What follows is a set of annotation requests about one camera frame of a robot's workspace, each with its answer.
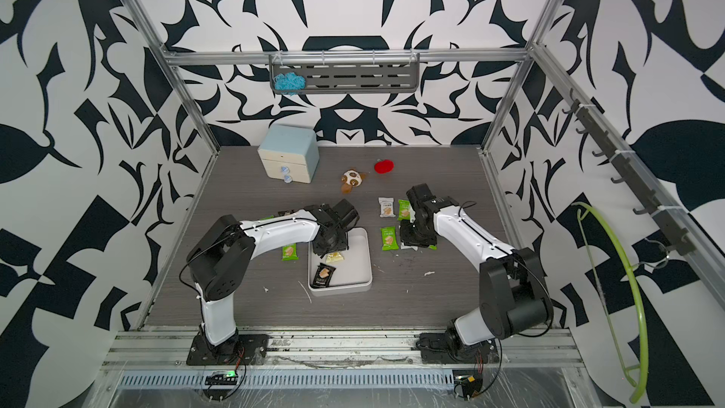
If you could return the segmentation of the white storage box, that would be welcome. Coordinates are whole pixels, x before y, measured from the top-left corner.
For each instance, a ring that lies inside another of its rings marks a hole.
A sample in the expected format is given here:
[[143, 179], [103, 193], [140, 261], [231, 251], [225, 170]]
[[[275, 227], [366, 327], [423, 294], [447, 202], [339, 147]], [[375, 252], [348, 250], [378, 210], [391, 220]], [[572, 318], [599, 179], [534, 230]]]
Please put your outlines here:
[[332, 281], [327, 287], [313, 287], [315, 275], [321, 264], [327, 264], [309, 245], [307, 288], [315, 297], [337, 296], [368, 291], [373, 283], [372, 264], [368, 234], [363, 228], [351, 230], [349, 249], [342, 251], [343, 260], [330, 263], [335, 268]]

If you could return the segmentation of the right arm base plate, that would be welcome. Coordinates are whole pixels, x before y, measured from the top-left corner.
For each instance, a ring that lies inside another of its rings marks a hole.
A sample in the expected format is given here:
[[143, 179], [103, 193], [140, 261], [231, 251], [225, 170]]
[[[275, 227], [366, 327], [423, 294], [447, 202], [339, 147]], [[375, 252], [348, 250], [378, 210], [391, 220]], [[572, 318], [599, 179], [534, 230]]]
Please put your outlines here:
[[415, 343], [424, 364], [490, 364], [500, 360], [495, 341], [465, 345], [455, 330], [423, 332]]

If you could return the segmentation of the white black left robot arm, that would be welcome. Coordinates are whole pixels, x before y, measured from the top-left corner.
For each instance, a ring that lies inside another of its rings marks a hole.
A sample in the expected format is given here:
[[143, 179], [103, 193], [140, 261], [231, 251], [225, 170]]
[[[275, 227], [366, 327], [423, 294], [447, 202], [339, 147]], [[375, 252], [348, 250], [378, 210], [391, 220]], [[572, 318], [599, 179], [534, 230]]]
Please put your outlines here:
[[182, 284], [196, 293], [200, 303], [202, 337], [218, 348], [236, 339], [234, 294], [255, 259], [273, 250], [308, 243], [315, 253], [326, 255], [349, 249], [349, 232], [359, 213], [347, 200], [319, 204], [260, 220], [239, 220], [223, 215], [186, 257], [180, 274], [189, 272]]

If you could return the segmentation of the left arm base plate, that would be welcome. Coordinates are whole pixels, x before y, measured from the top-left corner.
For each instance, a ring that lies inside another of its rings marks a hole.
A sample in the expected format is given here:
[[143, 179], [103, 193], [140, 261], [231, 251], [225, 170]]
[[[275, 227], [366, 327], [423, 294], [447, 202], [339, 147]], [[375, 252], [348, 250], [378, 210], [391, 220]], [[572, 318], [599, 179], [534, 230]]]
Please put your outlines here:
[[266, 357], [270, 336], [267, 334], [234, 334], [220, 345], [213, 346], [199, 332], [186, 359], [187, 366], [235, 366], [241, 359], [246, 366], [260, 365]]

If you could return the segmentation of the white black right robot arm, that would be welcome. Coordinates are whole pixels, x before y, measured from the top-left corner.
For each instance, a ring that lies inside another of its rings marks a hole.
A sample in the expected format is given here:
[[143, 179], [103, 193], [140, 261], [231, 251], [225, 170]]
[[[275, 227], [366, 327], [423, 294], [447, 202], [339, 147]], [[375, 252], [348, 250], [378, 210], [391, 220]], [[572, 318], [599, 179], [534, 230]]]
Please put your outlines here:
[[412, 213], [400, 226], [402, 243], [431, 247], [443, 238], [479, 274], [479, 304], [452, 321], [449, 336], [454, 344], [472, 347], [552, 325], [553, 303], [537, 253], [504, 243], [475, 222], [464, 205], [432, 194], [425, 183], [413, 186], [406, 196]]

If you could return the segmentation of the pale yellow cookie packet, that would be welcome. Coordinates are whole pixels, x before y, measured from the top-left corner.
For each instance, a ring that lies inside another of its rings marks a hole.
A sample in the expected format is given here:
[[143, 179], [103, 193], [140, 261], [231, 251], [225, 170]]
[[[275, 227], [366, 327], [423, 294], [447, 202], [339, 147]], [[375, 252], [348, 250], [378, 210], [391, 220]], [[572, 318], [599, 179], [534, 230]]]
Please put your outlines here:
[[343, 260], [345, 260], [345, 256], [339, 251], [329, 253], [325, 256], [325, 264], [335, 264]]

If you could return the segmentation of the green cookie packet hidden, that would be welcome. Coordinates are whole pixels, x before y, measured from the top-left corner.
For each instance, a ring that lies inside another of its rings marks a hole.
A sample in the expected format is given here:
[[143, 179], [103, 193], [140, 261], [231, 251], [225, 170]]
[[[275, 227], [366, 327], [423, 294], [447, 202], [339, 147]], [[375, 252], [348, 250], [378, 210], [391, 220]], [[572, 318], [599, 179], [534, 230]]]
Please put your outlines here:
[[281, 260], [283, 260], [284, 262], [298, 260], [298, 249], [296, 248], [296, 244], [284, 246], [282, 248]]

